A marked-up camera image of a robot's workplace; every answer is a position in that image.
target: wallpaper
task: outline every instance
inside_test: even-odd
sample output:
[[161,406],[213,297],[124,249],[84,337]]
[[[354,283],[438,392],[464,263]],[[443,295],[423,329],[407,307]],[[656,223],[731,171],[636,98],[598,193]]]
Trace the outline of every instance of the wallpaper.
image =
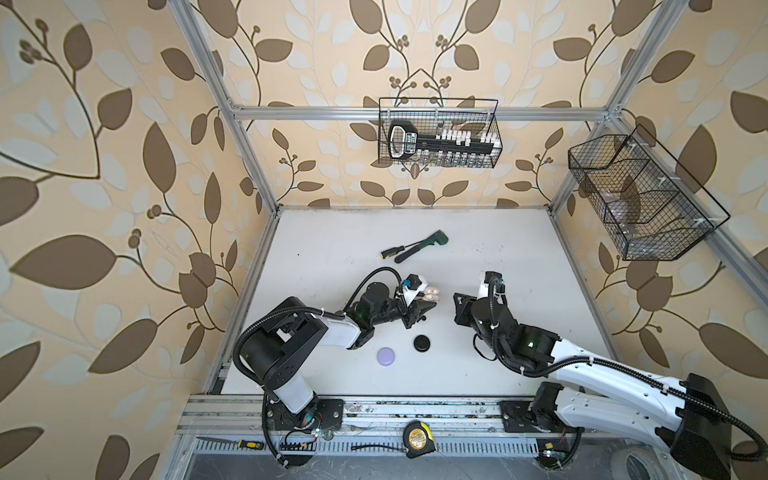
[[361,106],[365,96],[598,107],[654,0],[193,0],[230,96]]
[[[723,203],[733,215],[723,228],[764,266],[767,27],[765,2],[691,2],[625,112]],[[768,435],[766,312],[705,243],[674,262],[620,260],[583,194],[571,196],[559,220],[622,359],[664,375],[706,376],[731,413]],[[737,429],[733,440],[754,450]],[[740,480],[768,478],[765,462],[733,470]]]
[[1,0],[0,44],[0,478],[150,478],[266,212],[160,2]]
[[246,122],[279,204],[310,207],[530,207],[549,204],[584,122],[500,122],[495,168],[430,167],[378,157],[377,126]]

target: black wire basket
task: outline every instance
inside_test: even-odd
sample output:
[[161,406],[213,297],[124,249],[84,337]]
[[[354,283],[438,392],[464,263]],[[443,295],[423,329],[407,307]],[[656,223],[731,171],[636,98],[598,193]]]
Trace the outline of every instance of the black wire basket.
[[493,168],[504,147],[497,106],[491,99],[380,98],[379,162]]
[[[674,173],[651,156],[656,146],[674,161]],[[730,218],[642,125],[576,145],[568,150],[568,168],[624,260],[676,260]],[[703,202],[717,212],[705,213]]]

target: purple round object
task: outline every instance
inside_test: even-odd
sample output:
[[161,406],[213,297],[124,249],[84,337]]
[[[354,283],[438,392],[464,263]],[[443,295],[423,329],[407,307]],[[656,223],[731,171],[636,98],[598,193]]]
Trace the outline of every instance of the purple round object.
[[379,360],[381,366],[390,366],[395,362],[395,353],[392,349],[384,347],[379,350],[379,354],[376,355],[376,358]]

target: white tabletop surface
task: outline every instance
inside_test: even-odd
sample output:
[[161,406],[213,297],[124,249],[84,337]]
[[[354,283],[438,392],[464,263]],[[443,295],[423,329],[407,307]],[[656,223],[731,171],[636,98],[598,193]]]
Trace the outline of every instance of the white tabletop surface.
[[[442,230],[449,241],[426,247],[403,263],[379,252]],[[376,327],[357,350],[316,347],[301,367],[320,395],[532,395],[541,380],[509,372],[472,348],[474,331],[453,322],[453,293],[477,295],[486,270],[504,277],[512,314],[520,323],[555,332],[594,353],[609,356],[604,340],[544,210],[287,210],[277,227],[243,329],[289,296],[307,306],[340,310],[365,276],[393,266],[402,278],[423,275],[440,289],[427,320],[406,329],[402,321]],[[395,286],[391,273],[371,281]],[[432,345],[420,353],[413,339]],[[481,350],[490,355],[485,344]],[[394,350],[391,366],[376,354]],[[223,394],[261,393],[231,368]]]

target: black round cap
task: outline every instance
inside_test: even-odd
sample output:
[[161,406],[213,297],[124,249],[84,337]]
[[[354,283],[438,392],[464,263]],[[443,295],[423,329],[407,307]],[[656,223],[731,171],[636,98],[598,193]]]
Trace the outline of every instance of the black round cap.
[[429,350],[429,338],[424,335],[419,335],[413,340],[413,348],[419,352],[426,352]]

